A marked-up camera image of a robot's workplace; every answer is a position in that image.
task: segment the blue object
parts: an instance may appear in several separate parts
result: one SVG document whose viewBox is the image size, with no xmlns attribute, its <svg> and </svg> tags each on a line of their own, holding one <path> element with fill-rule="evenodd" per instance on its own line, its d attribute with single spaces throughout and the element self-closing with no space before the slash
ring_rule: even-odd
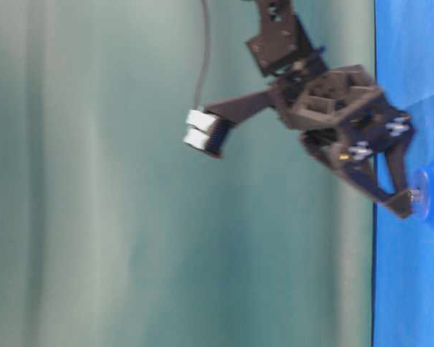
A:
<svg viewBox="0 0 434 347">
<path fill-rule="evenodd" d="M 415 217 L 434 228 L 434 162 L 414 173 L 412 187 L 416 191 L 413 202 Z"/>
<path fill-rule="evenodd" d="M 417 129 L 406 156 L 409 179 L 424 168 L 431 185 L 434 0 L 376 0 L 376 40 L 378 81 L 389 100 L 412 115 Z M 391 188 L 383 158 L 378 178 L 383 188 Z M 434 218 L 428 207 L 427 217 Z M 434 227 L 417 218 L 424 219 L 424 209 L 407 220 L 377 209 L 374 347 L 434 346 Z"/>
</svg>

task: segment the blue surface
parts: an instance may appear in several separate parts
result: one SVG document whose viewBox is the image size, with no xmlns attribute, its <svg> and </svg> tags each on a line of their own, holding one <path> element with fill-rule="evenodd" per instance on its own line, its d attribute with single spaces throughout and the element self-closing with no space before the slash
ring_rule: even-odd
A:
<svg viewBox="0 0 434 347">
<path fill-rule="evenodd" d="M 434 0 L 376 0 L 376 40 L 378 81 L 417 128 L 410 175 L 434 160 Z M 382 158 L 378 175 L 390 188 Z M 434 346 L 434 229 L 376 218 L 374 346 Z"/>
</svg>

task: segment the teal curtain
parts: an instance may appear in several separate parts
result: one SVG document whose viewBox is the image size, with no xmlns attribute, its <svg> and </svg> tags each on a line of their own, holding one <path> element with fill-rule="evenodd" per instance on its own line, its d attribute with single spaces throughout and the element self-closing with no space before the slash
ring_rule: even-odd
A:
<svg viewBox="0 0 434 347">
<path fill-rule="evenodd" d="M 267 82 L 248 1 L 209 1 L 203 102 Z M 374 70 L 373 2 L 297 0 Z M 0 346 L 368 346 L 371 204 L 274 112 L 225 158 L 181 141 L 198 0 L 0 1 Z"/>
</svg>

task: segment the green backdrop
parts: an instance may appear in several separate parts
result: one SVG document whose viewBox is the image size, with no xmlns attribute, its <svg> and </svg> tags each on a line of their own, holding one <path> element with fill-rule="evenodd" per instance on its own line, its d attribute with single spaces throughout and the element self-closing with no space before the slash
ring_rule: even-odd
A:
<svg viewBox="0 0 434 347">
<path fill-rule="evenodd" d="M 374 70 L 371 0 L 295 5 Z M 254 4 L 210 12 L 203 100 L 262 88 Z M 0 1 L 0 346 L 370 344 L 371 204 L 272 111 L 184 146 L 202 49 L 198 0 Z"/>
</svg>

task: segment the suction cup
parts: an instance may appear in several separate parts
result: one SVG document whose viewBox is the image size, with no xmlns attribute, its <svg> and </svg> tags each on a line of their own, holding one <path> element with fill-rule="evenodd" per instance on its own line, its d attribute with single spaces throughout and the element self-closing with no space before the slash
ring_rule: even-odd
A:
<svg viewBox="0 0 434 347">
<path fill-rule="evenodd" d="M 418 169 L 412 178 L 414 216 L 434 228 L 434 161 Z"/>
</svg>

